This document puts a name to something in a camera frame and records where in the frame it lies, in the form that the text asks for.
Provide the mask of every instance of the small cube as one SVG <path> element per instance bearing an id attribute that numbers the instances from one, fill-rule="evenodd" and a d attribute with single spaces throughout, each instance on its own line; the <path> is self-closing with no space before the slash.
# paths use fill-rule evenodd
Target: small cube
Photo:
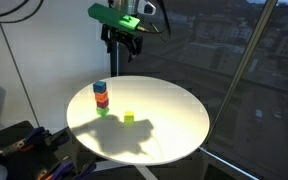
<path id="1" fill-rule="evenodd" d="M 109 110 L 110 109 L 108 107 L 106 107 L 105 109 L 98 108 L 98 107 L 96 108 L 97 114 L 100 115 L 101 117 L 106 116 Z"/>
<path id="2" fill-rule="evenodd" d="M 134 113 L 131 111 L 125 112 L 124 124 L 133 124 L 133 123 L 134 123 Z"/>
<path id="3" fill-rule="evenodd" d="M 103 94 L 95 93 L 95 100 L 104 102 L 108 99 L 108 93 L 105 91 Z"/>
<path id="4" fill-rule="evenodd" d="M 96 81 L 93 84 L 94 93 L 103 94 L 106 91 L 106 82 L 104 81 Z"/>
<path id="5" fill-rule="evenodd" d="M 99 108 L 105 109 L 108 106 L 108 99 L 106 101 L 96 101 L 96 105 Z"/>

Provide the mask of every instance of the round white table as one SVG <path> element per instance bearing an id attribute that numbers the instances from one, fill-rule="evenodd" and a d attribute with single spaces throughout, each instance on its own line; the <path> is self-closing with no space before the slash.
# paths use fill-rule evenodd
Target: round white table
<path id="1" fill-rule="evenodd" d="M 95 154 L 130 165 L 174 162 L 205 140 L 210 122 L 203 104 L 185 89 L 164 80 L 120 76 L 106 82 L 109 113 L 96 112 L 93 84 L 71 100 L 67 122 L 76 138 Z M 134 124 L 124 124 L 126 111 Z"/>

